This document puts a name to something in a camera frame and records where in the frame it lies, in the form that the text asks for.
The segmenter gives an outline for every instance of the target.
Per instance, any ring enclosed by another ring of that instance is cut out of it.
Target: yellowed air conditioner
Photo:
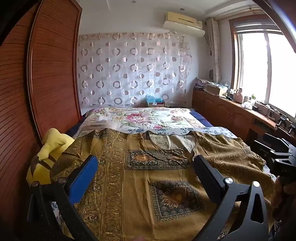
[[[165,20],[164,29],[195,37],[202,37],[205,34],[205,31],[202,30],[202,21],[197,21],[194,18],[174,12],[167,12]]]
[[[174,12],[167,12],[165,20],[202,29],[202,21],[197,21],[195,18],[191,18]]]

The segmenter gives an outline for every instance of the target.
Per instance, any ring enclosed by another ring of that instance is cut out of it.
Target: floral bedspread
[[[111,128],[120,132],[135,134],[152,131],[164,135],[185,135],[199,131],[213,135],[236,136],[223,127],[205,127],[184,108],[97,108],[86,113],[87,118],[79,127],[74,138],[91,131]]]

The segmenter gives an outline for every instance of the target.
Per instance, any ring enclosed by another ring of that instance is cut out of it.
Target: brown patterned garment
[[[203,155],[223,176],[238,183],[261,183],[272,224],[271,177],[264,161],[240,138],[190,132],[185,136],[125,134],[112,129],[78,138],[51,169],[51,179],[67,177],[88,155],[99,160],[98,171],[80,203],[82,219],[100,240],[192,240],[216,205],[211,203],[191,162]],[[221,237],[233,222],[239,204]],[[71,236],[66,226],[63,232]]]

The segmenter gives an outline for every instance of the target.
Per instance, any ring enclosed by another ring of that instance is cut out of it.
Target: yellow plush toy
[[[41,184],[50,184],[50,169],[61,154],[74,142],[74,139],[66,134],[61,134],[57,129],[51,128],[45,134],[43,147],[31,161],[27,172],[27,182],[39,181]]]

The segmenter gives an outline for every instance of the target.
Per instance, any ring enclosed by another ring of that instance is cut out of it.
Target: roller shade
[[[252,19],[234,23],[236,34],[274,33],[283,34],[271,19]]]

